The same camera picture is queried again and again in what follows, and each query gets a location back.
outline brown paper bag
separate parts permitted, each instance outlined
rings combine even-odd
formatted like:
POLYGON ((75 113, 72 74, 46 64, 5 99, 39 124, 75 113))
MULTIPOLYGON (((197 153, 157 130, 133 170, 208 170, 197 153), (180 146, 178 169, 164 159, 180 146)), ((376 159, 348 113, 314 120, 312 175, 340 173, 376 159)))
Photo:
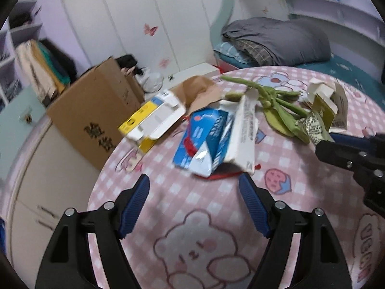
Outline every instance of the brown paper bag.
POLYGON ((222 89, 211 79, 193 76, 170 90, 186 106, 187 115, 222 98, 222 89))

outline yellow and white box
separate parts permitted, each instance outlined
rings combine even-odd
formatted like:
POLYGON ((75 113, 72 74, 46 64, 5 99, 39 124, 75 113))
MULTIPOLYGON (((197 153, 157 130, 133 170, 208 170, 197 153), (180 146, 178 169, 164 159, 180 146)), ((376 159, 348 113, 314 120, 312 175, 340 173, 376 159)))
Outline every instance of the yellow and white box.
POLYGON ((186 108, 179 99, 164 90, 124 122, 119 131, 144 155, 185 113, 186 108))

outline wardrobe door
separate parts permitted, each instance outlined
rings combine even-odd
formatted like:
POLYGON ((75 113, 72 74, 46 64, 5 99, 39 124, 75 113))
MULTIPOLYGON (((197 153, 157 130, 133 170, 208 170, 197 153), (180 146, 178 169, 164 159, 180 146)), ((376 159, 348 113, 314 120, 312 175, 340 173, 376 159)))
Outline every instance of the wardrobe door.
POLYGON ((140 67, 150 67, 164 76, 180 71, 156 0, 105 1, 124 49, 134 54, 140 67))
POLYGON ((210 24, 202 0, 156 0, 180 70, 212 60, 210 24))
POLYGON ((126 54, 111 22, 105 0, 63 0, 63 4, 92 65, 110 56, 126 54))
POLYGON ((57 224, 69 207, 87 210, 98 176, 99 171, 51 126, 31 158, 18 200, 57 224))

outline crumpled wrapper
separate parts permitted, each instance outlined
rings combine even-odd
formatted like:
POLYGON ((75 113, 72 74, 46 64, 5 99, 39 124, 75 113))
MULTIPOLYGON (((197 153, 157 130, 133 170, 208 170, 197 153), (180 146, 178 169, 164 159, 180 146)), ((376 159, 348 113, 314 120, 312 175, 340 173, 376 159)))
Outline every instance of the crumpled wrapper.
POLYGON ((310 112, 306 118, 301 118, 297 125, 309 136, 314 146, 323 140, 334 142, 317 112, 310 112))

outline teal bed sheet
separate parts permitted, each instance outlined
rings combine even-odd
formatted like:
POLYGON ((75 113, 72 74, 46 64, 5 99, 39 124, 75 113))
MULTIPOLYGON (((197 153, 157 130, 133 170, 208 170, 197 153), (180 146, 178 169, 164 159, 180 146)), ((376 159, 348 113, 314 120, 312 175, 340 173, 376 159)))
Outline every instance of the teal bed sheet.
MULTIPOLYGON (((255 67, 253 64, 242 64, 221 53, 218 53, 218 57, 236 68, 255 67)), ((301 64, 296 67, 338 78, 365 93, 385 111, 385 85, 337 55, 333 55, 327 62, 301 64)))

